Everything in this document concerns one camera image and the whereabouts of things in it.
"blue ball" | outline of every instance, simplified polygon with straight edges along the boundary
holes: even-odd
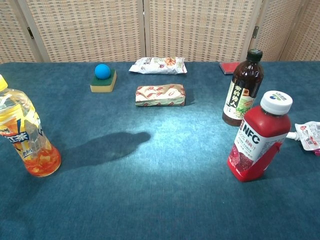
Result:
[[[94,74],[98,79],[107,79],[110,77],[110,68],[105,64],[99,64],[95,67]]]

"red book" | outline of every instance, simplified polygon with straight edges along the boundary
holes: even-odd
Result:
[[[239,61],[233,62],[220,62],[219,66],[225,75],[233,74],[236,70],[236,67],[240,64]]]

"iced tea bottle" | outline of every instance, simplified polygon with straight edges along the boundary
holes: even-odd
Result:
[[[30,174],[52,174],[61,164],[58,150],[42,131],[40,118],[27,95],[7,87],[0,75],[0,135],[12,143]]]
[[[254,103],[264,78],[260,64],[262,54],[258,49],[249,50],[246,60],[234,70],[222,114],[222,119],[229,125],[240,126],[245,113]]]

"green sponge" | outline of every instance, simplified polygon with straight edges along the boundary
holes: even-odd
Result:
[[[93,77],[90,88],[93,93],[110,93],[113,91],[117,79],[116,70],[110,70],[110,77],[107,79],[99,79]]]

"dark brown bottle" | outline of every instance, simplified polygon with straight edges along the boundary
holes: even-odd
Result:
[[[245,113],[254,103],[264,78],[264,69],[260,64],[262,54],[258,49],[249,50],[246,60],[234,70],[222,114],[222,119],[229,125],[240,126]]]

